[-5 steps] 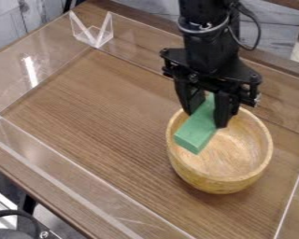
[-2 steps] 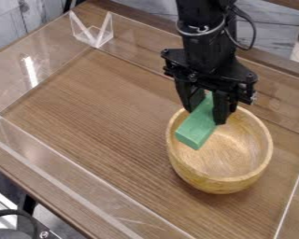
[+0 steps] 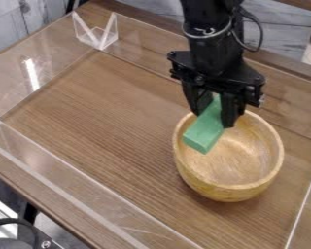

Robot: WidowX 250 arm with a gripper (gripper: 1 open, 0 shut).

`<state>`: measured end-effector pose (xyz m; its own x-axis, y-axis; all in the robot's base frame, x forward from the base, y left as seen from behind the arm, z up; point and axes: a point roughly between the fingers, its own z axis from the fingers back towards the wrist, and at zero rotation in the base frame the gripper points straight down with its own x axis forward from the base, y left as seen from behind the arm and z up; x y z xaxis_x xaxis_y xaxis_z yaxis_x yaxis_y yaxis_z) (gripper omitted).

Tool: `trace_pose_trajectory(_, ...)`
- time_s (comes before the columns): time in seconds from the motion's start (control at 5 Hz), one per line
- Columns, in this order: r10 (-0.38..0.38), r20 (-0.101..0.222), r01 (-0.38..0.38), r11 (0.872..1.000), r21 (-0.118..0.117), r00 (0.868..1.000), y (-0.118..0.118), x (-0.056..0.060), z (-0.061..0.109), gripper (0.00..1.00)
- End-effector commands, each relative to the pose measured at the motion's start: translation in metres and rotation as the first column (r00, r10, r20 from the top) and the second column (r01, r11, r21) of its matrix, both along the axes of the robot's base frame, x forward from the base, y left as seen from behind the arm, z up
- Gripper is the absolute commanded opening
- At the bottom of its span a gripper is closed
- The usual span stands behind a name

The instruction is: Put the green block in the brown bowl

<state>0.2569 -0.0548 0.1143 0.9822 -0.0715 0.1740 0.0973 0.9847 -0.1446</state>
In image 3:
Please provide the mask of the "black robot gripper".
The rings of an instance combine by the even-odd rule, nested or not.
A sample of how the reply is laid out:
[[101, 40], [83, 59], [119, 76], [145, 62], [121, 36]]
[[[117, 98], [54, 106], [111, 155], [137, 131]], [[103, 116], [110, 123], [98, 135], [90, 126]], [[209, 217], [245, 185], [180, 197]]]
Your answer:
[[220, 95], [220, 119], [224, 128], [234, 126], [244, 106], [259, 107], [264, 77], [244, 62], [244, 50], [254, 52], [244, 43], [244, 23], [225, 18], [216, 23], [184, 21], [181, 25], [188, 48], [172, 51], [170, 77], [181, 82], [184, 96], [196, 116]]

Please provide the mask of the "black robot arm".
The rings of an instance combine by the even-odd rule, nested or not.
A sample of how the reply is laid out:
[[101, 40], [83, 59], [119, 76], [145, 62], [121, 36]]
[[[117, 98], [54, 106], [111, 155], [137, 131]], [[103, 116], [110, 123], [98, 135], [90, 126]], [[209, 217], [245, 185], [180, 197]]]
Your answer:
[[181, 30], [189, 48], [166, 54], [170, 77], [181, 82], [194, 114], [220, 97], [220, 122], [234, 125], [244, 108], [261, 104], [264, 76], [244, 62], [244, 52], [257, 48], [244, 43], [244, 20], [256, 20], [242, 7], [244, 0], [178, 0]]

